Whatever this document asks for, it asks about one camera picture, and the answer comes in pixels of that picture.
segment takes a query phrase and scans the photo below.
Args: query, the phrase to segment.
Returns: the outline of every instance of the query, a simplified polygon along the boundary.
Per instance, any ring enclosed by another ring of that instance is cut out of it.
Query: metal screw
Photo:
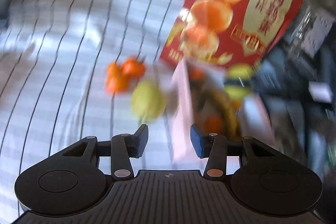
[[[131,174],[129,170],[126,169],[119,169],[116,172],[114,172],[114,175],[118,178],[126,178]]]
[[[213,178],[221,177],[224,173],[222,170],[219,169],[210,169],[207,171],[208,176]]]
[[[307,25],[308,23],[309,23],[309,21],[310,21],[310,15],[311,15],[311,13],[309,12],[308,14],[307,14],[307,17],[304,19],[304,23]]]
[[[303,33],[302,32],[298,32],[297,34],[296,34],[296,37],[298,38],[298,39],[302,39],[302,37],[303,37]]]

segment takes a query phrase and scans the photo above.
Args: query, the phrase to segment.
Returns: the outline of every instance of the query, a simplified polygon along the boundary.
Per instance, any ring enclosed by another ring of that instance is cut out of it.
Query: green pear
[[[166,109],[167,99],[154,82],[143,80],[134,89],[131,97],[132,112],[142,119],[155,120]]]

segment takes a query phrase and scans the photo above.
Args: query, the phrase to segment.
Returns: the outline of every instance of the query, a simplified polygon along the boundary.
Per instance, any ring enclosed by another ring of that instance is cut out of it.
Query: circular pad
[[[69,171],[51,171],[41,176],[39,184],[41,188],[51,193],[61,193],[74,188],[78,183],[78,177]]]
[[[293,216],[319,200],[322,183],[310,169],[293,160],[264,157],[250,161],[231,178],[236,198],[245,206],[271,216]]]

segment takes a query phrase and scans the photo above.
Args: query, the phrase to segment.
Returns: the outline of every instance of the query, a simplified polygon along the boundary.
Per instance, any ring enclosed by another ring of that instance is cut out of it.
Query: banana
[[[239,138],[239,120],[230,98],[221,90],[206,90],[206,94],[224,119],[226,137],[229,140],[237,140]]]

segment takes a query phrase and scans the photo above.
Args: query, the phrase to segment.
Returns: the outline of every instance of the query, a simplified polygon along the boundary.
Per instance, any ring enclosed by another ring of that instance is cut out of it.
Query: bed
[[[111,61],[146,57],[145,78],[163,89],[172,70],[158,62],[184,0],[11,0],[10,25],[0,34],[0,223],[21,213],[17,176],[68,145],[134,133],[130,94],[109,96]],[[169,117],[149,123],[139,169],[201,169],[201,161],[172,162]],[[99,168],[110,173],[110,159]]]

